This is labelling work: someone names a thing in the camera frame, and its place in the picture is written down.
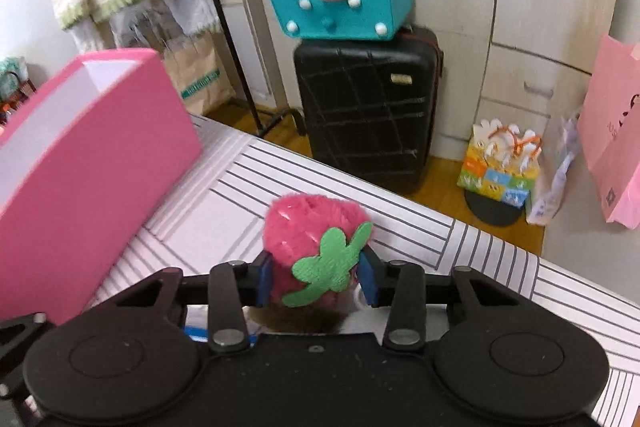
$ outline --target clothing rack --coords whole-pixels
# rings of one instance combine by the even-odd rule
[[[272,113],[268,111],[258,110],[258,108],[255,107],[254,97],[252,96],[251,89],[247,84],[246,76],[244,74],[242,64],[240,63],[240,58],[238,57],[238,51],[236,50],[236,45],[234,44],[234,40],[231,36],[231,31],[229,31],[228,23],[226,22],[225,13],[222,9],[222,1],[213,0],[213,4],[216,7],[216,11],[218,12],[218,17],[220,19],[220,27],[222,28],[222,32],[224,33],[226,45],[229,48],[229,52],[231,53],[231,57],[236,67],[236,71],[238,72],[238,77],[240,79],[240,83],[242,84],[242,91],[244,92],[246,103],[248,104],[249,111],[251,112],[251,115],[254,118],[254,122],[256,126],[255,135],[258,138],[263,138],[264,136],[267,135],[267,133],[272,131],[274,127],[276,127],[279,123],[281,123],[288,114],[290,114],[293,117],[293,120],[296,124],[296,129],[298,131],[298,134],[300,134],[300,136],[306,136],[305,121],[302,118],[302,115],[300,114],[299,110],[292,107],[287,107],[286,109],[283,109],[276,113]],[[260,113],[266,114],[271,117],[267,123],[265,124],[262,123],[262,121],[260,120],[260,115],[259,115]]]

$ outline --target black round base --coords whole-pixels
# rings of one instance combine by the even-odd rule
[[[516,208],[510,204],[495,201],[470,190],[465,190],[465,201],[474,216],[488,225],[494,225],[494,227],[512,225],[518,220],[524,208],[524,206]]]

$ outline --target striped tablecloth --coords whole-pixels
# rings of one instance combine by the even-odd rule
[[[252,261],[275,198],[292,192],[357,201],[381,257],[447,274],[467,265],[591,333],[607,351],[609,382],[593,417],[630,427],[640,403],[640,307],[497,237],[309,158],[192,117],[204,154],[134,237],[95,296],[101,302],[166,266],[186,275]]]

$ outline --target suitcase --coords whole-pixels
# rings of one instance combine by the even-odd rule
[[[294,63],[313,157],[394,192],[415,190],[443,58],[420,26],[387,42],[302,41]]]

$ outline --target pink shopping bag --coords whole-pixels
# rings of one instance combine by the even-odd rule
[[[0,136],[0,321],[82,311],[201,146],[153,50],[76,58]]]
[[[640,44],[621,44],[605,35],[578,120],[606,221],[630,229],[640,224],[639,59]]]

